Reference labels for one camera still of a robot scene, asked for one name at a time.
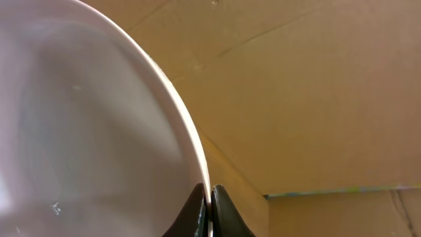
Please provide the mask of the white plate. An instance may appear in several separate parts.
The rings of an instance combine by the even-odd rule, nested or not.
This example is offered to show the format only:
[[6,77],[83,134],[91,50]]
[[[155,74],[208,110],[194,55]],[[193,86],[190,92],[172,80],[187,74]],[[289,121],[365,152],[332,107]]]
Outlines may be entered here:
[[1,235],[163,236],[207,162],[165,73],[82,1],[1,2]]

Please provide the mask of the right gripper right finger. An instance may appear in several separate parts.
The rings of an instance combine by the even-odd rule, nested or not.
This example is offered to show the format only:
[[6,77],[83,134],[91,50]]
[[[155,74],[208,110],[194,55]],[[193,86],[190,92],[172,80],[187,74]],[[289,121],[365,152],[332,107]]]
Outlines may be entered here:
[[214,237],[255,237],[223,185],[213,188],[211,201]]

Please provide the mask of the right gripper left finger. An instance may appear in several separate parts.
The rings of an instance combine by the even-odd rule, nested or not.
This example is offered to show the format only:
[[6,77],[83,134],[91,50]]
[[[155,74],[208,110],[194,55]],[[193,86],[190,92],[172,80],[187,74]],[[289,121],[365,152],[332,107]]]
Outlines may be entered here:
[[207,202],[203,184],[197,184],[176,220],[162,237],[207,236]]

